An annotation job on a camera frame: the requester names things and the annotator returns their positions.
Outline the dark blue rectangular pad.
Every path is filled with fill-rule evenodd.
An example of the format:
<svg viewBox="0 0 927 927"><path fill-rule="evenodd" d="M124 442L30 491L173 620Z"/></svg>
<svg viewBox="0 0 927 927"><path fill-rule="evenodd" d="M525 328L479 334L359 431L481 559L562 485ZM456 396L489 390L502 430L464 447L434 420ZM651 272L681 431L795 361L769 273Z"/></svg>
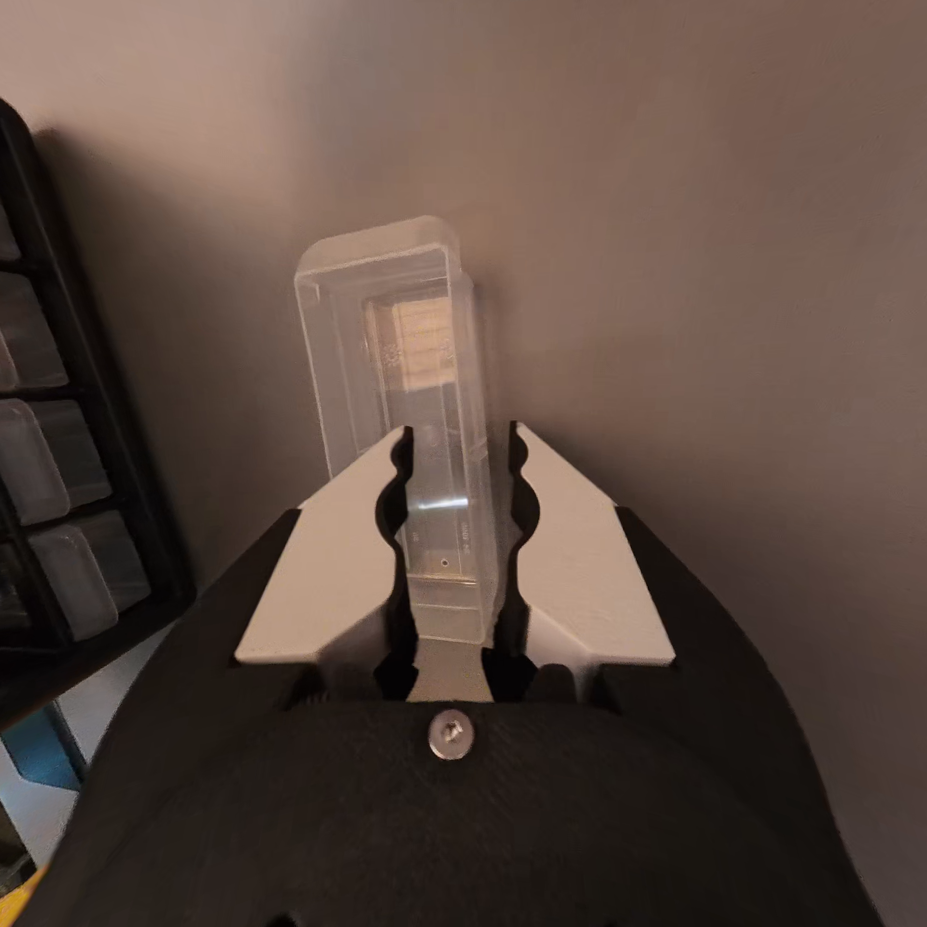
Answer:
<svg viewBox="0 0 927 927"><path fill-rule="evenodd" d="M79 793L87 763L56 701L1 732L2 745L25 782Z"/></svg>

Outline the yellow plastic bin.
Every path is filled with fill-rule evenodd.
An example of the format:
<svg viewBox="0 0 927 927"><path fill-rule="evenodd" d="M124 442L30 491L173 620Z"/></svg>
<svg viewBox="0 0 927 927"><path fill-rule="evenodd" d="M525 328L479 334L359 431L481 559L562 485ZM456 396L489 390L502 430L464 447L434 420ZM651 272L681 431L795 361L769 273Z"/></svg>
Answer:
<svg viewBox="0 0 927 927"><path fill-rule="evenodd" d="M27 907L49 866L45 865L1 898L1 926L12 926Z"/></svg>

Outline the set of clear cabinet drawers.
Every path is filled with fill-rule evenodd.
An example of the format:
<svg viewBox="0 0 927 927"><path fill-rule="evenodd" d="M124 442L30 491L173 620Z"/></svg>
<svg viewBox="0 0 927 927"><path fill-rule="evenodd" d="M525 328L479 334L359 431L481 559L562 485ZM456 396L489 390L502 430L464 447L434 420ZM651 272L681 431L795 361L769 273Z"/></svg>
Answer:
<svg viewBox="0 0 927 927"><path fill-rule="evenodd" d="M153 601L99 330L2 192L2 652L66 650Z"/></svg>

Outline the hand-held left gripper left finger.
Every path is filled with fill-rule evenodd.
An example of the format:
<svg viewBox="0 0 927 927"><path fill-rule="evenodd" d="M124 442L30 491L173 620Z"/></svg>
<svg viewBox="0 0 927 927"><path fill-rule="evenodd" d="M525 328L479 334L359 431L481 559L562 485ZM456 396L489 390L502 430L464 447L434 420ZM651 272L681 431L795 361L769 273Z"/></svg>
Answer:
<svg viewBox="0 0 927 927"><path fill-rule="evenodd" d="M309 666L327 689L355 669L385 700L409 697L419 635L400 533L413 450L400 426L299 506L238 664Z"/></svg>

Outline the clear plastic drawer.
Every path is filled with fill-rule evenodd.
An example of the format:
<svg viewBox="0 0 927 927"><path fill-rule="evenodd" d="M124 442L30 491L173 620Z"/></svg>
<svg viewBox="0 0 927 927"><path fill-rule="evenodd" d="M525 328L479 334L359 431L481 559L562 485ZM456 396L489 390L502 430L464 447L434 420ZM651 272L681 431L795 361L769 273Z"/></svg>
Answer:
<svg viewBox="0 0 927 927"><path fill-rule="evenodd" d="M400 532L420 637L479 644L499 583L473 286L456 233L421 216L323 239L295 295L330 478L413 431Z"/></svg>

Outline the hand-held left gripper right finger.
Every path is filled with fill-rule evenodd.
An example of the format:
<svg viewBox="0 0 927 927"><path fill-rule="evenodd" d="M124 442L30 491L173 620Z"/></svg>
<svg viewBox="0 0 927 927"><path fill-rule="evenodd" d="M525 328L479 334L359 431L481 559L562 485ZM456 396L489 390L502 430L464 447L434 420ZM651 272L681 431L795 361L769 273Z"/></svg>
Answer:
<svg viewBox="0 0 927 927"><path fill-rule="evenodd" d="M676 659L618 505L525 423L509 427L516 541L481 662L492 700L524 700L562 666L579 700L604 667Z"/></svg>

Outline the black drawer cabinet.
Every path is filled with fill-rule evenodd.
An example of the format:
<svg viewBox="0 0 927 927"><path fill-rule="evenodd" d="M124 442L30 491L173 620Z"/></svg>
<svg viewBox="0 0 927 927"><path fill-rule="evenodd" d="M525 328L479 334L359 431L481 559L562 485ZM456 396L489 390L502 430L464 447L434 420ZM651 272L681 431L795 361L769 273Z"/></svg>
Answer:
<svg viewBox="0 0 927 927"><path fill-rule="evenodd" d="M156 471L126 379L98 309L52 174L27 123L1 103L2 208L18 257L2 272L23 276L37 295L68 382L26 390L36 401L75 400L96 441L113 492L71 514L25 526L2 486L2 563L30 620L2 635L2 728L53 701L178 618L195 597L182 534ZM150 593L115 626L77 642L43 573L31 535L115 511L138 552Z"/></svg>

